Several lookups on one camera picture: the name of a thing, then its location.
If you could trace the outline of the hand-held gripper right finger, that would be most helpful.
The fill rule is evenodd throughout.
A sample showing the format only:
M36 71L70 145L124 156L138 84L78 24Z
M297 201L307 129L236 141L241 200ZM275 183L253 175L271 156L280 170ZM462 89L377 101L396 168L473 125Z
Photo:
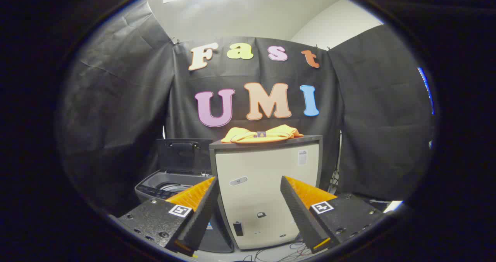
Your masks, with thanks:
M280 191L312 253L330 250L376 226L385 213L353 194L332 195L282 176Z

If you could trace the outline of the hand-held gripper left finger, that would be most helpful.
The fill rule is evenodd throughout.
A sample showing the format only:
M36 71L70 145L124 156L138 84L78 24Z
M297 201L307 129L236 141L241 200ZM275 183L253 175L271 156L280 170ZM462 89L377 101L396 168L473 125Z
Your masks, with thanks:
M162 252L192 257L217 207L219 192L218 179L211 177L166 200L146 200L118 222Z

